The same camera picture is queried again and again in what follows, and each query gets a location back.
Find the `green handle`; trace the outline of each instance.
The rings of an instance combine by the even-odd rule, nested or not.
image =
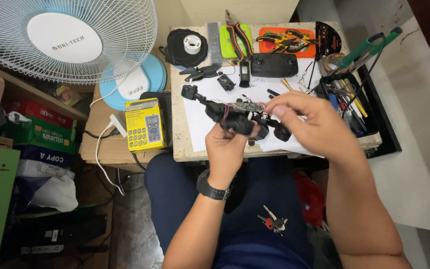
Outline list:
[[[383,33],[375,34],[372,37],[364,40],[358,47],[355,48],[350,54],[344,56],[341,58],[341,60],[338,63],[339,69],[345,69],[347,68],[356,58],[361,56],[361,54],[370,46],[373,45],[373,41],[380,38]]]
[[[386,37],[386,42],[384,43],[384,47],[386,47],[387,45],[389,45],[389,43],[391,43],[394,39],[396,39],[399,35],[402,34],[402,29],[400,27],[396,27],[394,28],[391,33]],[[371,49],[371,51],[369,52],[369,54],[371,56],[376,55],[379,50],[381,50],[381,44],[379,43],[376,46],[373,46],[373,49]]]

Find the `right hand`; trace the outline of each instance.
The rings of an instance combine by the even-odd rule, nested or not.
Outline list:
[[[265,111],[275,114],[314,154],[338,161],[353,157],[353,153],[364,156],[353,132],[327,100],[290,91],[266,103]],[[307,116],[307,120],[303,122],[298,115]]]

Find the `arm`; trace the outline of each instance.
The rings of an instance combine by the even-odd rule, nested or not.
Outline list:
[[[256,127],[251,136],[256,136]],[[219,124],[206,136],[210,176],[213,188],[226,190],[243,162],[247,138],[226,133]],[[197,196],[165,254],[163,269],[208,269],[212,267],[218,242],[225,201]]]
[[[366,156],[330,102],[291,91],[268,102],[266,111],[278,116],[307,150],[330,161],[326,215],[343,266],[411,268]]]

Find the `drone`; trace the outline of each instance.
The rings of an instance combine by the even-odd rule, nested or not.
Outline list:
[[[205,105],[205,113],[224,130],[234,131],[241,135],[250,135],[255,127],[255,121],[260,125],[260,131],[254,138],[248,140],[249,145],[255,145],[255,141],[265,139],[269,133],[268,127],[275,128],[274,135],[281,141],[288,141],[291,132],[277,120],[271,119],[265,112],[265,104],[253,102],[246,95],[247,101],[237,99],[235,103],[217,103],[198,93],[196,85],[183,85],[182,96],[189,100],[198,100]]]

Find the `white tape roll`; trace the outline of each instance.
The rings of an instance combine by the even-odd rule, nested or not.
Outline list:
[[[183,39],[183,48],[188,54],[197,54],[200,51],[202,40],[194,34],[188,35]]]

